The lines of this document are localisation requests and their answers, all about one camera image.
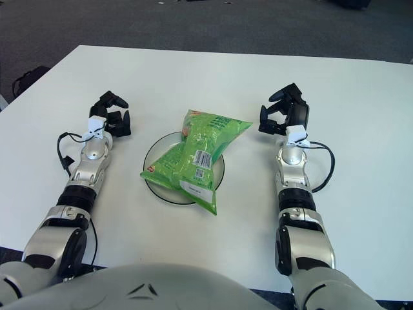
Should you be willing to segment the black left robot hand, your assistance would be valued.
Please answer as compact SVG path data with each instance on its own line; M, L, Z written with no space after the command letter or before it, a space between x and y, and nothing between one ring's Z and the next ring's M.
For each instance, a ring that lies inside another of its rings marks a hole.
M108 112L108 108L112 106L125 109L125 113L122 115L120 111ZM111 135L115 137L129 136L131 135L131 130L128 108L128 103L124 99L111 91L107 91L90 108L89 116L99 116L104 118L104 129Z

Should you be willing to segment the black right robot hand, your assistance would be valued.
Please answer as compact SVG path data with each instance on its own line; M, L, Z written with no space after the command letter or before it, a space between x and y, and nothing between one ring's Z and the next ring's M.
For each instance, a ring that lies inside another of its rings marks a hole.
M266 134L287 135L287 127L302 125L307 128L309 105L301 97L302 92L295 83L291 83L272 94L268 101L273 103L266 108L261 106L259 131ZM283 123L268 118L269 115L280 112L285 116Z

